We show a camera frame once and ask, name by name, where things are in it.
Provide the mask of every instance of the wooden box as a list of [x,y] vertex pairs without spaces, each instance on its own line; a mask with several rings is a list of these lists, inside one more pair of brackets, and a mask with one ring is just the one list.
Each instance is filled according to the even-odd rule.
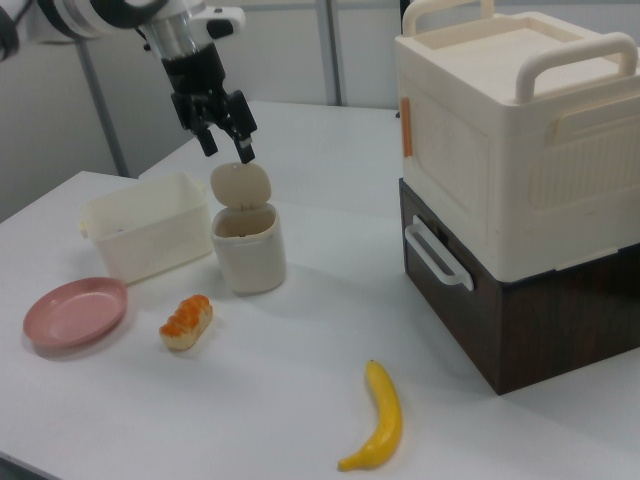
[[404,239],[413,283],[498,394],[640,346],[640,244],[512,283],[495,280],[400,180],[402,224],[414,216],[468,271],[445,285]]

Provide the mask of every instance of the table surface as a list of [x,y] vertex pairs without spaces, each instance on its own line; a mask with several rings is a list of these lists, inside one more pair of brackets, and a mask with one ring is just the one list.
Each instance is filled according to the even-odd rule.
[[[2,457],[65,480],[637,477],[638,350],[499,397],[404,274],[395,112],[251,107],[286,244],[288,277],[272,292],[234,295],[212,254],[130,286],[105,337],[35,349],[29,307],[105,274],[80,205],[137,180],[81,173],[0,224]],[[143,178],[206,182],[235,161],[219,143],[203,159],[190,142]],[[158,328],[193,293],[216,317],[171,353]],[[403,439],[381,468],[341,473],[376,425],[370,358],[396,384]]]

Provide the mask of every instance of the toy bread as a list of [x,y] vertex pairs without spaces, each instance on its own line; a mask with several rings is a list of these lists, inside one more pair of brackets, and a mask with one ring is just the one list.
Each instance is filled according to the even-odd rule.
[[191,348],[213,318],[213,307],[204,295],[183,300],[167,323],[160,327],[162,341],[172,350]]

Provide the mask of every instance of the white handle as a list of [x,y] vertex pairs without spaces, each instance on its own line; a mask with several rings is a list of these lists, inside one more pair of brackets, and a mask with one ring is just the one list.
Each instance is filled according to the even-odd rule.
[[[427,245],[431,247],[431,249],[440,257],[440,259],[449,267],[449,269],[453,272],[453,275],[448,275],[442,271],[442,269],[438,266],[431,255],[422,248],[420,242],[416,238],[416,235],[420,235]],[[473,280],[471,279],[471,275],[469,272],[465,270],[465,268],[460,265],[460,262],[456,260],[456,258],[451,255],[449,250],[442,245],[440,240],[431,233],[431,230],[422,223],[422,220],[418,218],[417,215],[413,217],[413,225],[409,225],[404,229],[404,237],[407,239],[409,245],[413,247],[416,253],[420,256],[422,261],[429,267],[429,269],[433,272],[433,274],[438,277],[445,285],[458,285],[462,284],[467,287],[467,290],[473,290]]]
[[638,68],[638,47],[629,35],[609,33],[596,39],[575,40],[559,48],[528,58],[516,79],[516,102],[533,99],[536,78],[545,70],[614,53],[622,54],[619,75],[632,76]]
[[492,18],[493,0],[417,0],[411,3],[404,11],[404,16],[402,17],[402,34],[405,37],[415,35],[418,18],[427,13],[446,10],[447,8],[478,1],[482,3],[482,18]]

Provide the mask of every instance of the banana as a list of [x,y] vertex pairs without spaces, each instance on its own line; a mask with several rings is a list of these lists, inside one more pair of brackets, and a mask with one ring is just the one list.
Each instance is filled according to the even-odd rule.
[[382,465],[396,451],[402,436],[402,407],[389,374],[378,362],[369,360],[366,377],[378,404],[378,426],[360,450],[338,462],[343,472]]

